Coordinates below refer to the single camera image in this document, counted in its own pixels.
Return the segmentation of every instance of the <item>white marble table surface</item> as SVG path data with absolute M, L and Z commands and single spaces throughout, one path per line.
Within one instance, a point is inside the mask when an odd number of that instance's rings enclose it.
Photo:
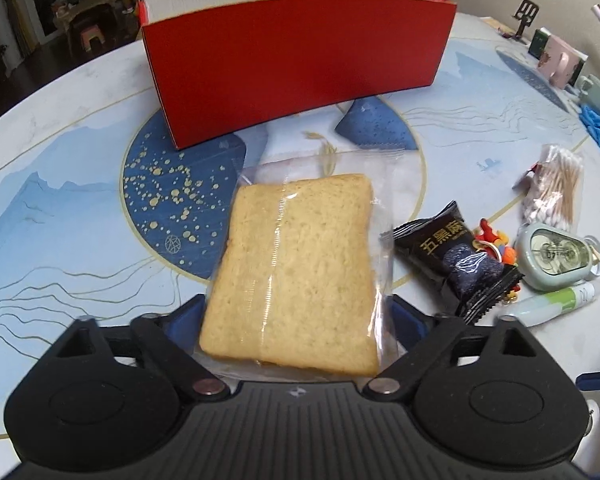
M 458 14 L 452 38 L 503 42 L 502 38 L 477 18 Z M 154 83 L 144 46 L 136 42 L 99 57 L 73 70 L 19 103 L 0 118 L 0 168 L 9 164 L 45 139 L 71 124 L 125 98 L 150 90 Z M 586 165 L 584 197 L 578 233 L 600 238 L 600 149 L 591 139 L 578 152 Z M 520 224 L 519 204 L 497 215 L 498 229 L 515 234 Z M 398 293 L 431 304 L 414 281 L 398 288 Z M 536 337 L 574 379 L 583 372 L 600 370 L 600 299 L 577 312 L 533 329 Z M 600 393 L 593 396 L 600 405 Z M 600 471 L 600 428 L 595 444 L 596 466 Z M 8 439 L 0 440 L 0 477 L 17 463 Z

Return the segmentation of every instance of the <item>mug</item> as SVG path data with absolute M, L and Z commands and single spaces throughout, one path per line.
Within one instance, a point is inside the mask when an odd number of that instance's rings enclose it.
M 580 63 L 578 51 L 557 36 L 550 36 L 538 61 L 538 72 L 552 86 L 564 88 Z
M 576 88 L 580 90 L 580 104 L 589 105 L 600 114 L 600 79 L 593 74 L 581 75 L 576 81 Z

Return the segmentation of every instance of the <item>logo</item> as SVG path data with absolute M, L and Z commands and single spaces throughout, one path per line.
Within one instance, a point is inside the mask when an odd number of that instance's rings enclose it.
M 288 391 L 288 394 L 298 399 L 299 397 L 306 395 L 306 390 L 304 388 L 301 388 L 300 386 L 296 386 L 295 388 L 290 389 Z

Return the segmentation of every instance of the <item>screw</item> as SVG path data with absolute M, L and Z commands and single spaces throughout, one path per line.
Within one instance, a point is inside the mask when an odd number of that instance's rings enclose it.
M 394 394 L 400 389 L 400 383 L 389 377 L 376 377 L 368 383 L 369 388 L 376 394 Z
M 216 395 L 224 390 L 224 383 L 220 379 L 200 379 L 193 383 L 193 389 L 200 395 Z

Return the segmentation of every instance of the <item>stool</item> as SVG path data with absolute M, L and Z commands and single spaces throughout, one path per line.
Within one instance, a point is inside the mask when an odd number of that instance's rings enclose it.
M 80 40 L 85 52 L 91 51 L 91 40 L 100 41 L 100 45 L 104 46 L 104 35 L 97 25 L 91 25 L 80 32 Z

